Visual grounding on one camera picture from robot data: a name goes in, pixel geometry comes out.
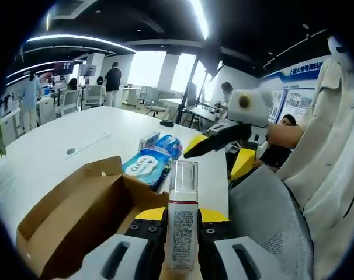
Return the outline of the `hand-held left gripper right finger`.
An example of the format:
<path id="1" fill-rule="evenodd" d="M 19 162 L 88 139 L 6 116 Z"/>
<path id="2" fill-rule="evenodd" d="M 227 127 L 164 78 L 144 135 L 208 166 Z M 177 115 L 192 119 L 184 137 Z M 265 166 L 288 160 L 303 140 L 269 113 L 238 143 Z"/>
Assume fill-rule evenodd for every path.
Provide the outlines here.
<path id="1" fill-rule="evenodd" d="M 221 213 L 200 208 L 198 262 L 203 279 L 286 279 L 278 259 L 249 237 L 236 236 Z"/>

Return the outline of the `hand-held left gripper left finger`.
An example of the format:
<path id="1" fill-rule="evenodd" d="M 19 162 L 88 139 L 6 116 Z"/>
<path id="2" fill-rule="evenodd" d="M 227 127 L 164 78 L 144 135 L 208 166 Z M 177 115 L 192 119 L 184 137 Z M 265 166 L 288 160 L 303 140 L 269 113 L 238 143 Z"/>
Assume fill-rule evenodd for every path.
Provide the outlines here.
<path id="1" fill-rule="evenodd" d="M 165 258 L 165 207 L 136 215 L 125 234 L 115 234 L 87 254 L 78 279 L 158 279 Z"/>

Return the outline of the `person's right hand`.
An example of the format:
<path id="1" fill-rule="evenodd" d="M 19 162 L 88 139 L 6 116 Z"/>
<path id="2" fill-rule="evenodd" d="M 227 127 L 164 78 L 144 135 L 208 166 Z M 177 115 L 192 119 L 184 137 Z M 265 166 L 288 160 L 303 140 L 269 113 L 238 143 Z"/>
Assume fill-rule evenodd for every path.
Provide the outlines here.
<path id="1" fill-rule="evenodd" d="M 303 133 L 304 131 L 298 125 L 286 126 L 280 124 L 271 124 L 268 126 L 266 139 L 270 145 L 277 145 L 285 148 L 295 148 Z"/>

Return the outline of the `person's left hand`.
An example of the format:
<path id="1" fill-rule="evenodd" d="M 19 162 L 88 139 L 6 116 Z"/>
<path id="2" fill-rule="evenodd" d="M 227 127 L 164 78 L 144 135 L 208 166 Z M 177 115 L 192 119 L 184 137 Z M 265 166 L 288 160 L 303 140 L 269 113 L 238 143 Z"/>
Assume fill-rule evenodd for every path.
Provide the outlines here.
<path id="1" fill-rule="evenodd" d="M 169 269 L 168 263 L 162 264 L 159 280 L 202 280 L 200 265 L 196 262 L 194 269 L 188 272 L 176 272 Z"/>

